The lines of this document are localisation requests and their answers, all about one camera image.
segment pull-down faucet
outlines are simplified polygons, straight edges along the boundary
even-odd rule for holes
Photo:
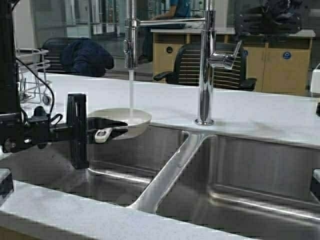
[[[211,118],[213,104],[213,80],[214,68],[222,67],[232,69],[238,54],[241,42],[238,43],[233,54],[216,53],[216,31],[215,17],[216,11],[213,7],[213,0],[207,0],[203,11],[203,18],[184,18],[168,20],[147,20],[137,19],[136,0],[127,0],[125,21],[125,40],[123,51],[125,56],[125,67],[134,69],[138,67],[137,53],[137,28],[155,25],[167,25],[189,22],[204,22],[201,31],[201,56],[200,56],[200,75],[199,75],[199,102],[198,113],[195,122],[198,125],[210,126],[214,123]]]

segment wooden cabinet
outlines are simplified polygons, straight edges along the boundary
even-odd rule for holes
[[[157,31],[153,35],[153,75],[173,71],[179,49],[184,44],[199,43],[201,39],[200,32],[166,31]],[[257,79],[255,92],[306,95],[312,35],[288,36],[268,42],[263,36],[251,35],[241,39],[247,51],[246,77]],[[216,41],[236,43],[227,33],[217,34]]]
[[[304,96],[309,58],[310,51],[307,49],[269,48],[266,54],[262,91]]]
[[[37,238],[0,227],[0,240],[37,240]]]
[[[265,71],[266,48],[245,46],[246,57],[246,77],[256,78],[255,92],[262,92]]]
[[[157,64],[153,64],[153,75],[162,72],[171,72],[174,69],[176,56],[184,44],[154,43],[153,58]]]

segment stainless steel sink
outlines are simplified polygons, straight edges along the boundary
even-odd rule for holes
[[[320,239],[314,168],[320,150],[208,137],[156,213],[257,239]]]
[[[0,161],[0,168],[10,168],[18,181],[129,206],[187,137],[185,131],[150,126],[133,139],[90,145],[89,169],[72,167],[68,142],[16,153]]]
[[[90,145],[76,170],[67,142],[0,161],[15,180],[208,228],[274,240],[320,239],[310,193],[320,150],[150,126]]]

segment dish rack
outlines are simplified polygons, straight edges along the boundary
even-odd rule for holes
[[[47,79],[46,69],[50,67],[50,61],[45,60],[48,50],[17,48],[16,57],[24,62],[38,77],[50,86]],[[50,105],[52,98],[47,95],[48,88],[39,81],[30,71],[19,63],[19,97],[20,102],[32,104]]]

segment kitchen sink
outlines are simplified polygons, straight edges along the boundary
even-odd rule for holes
[[[0,161],[18,181],[262,240],[320,239],[310,193],[320,150],[150,126],[88,146],[74,169],[68,142]]]
[[[0,168],[11,169],[18,181],[126,207],[187,138],[186,131],[150,126],[136,138],[89,145],[88,169],[73,168],[68,142],[13,154]]]
[[[255,239],[320,239],[320,205],[309,190],[315,168],[317,149],[210,136],[156,213]]]

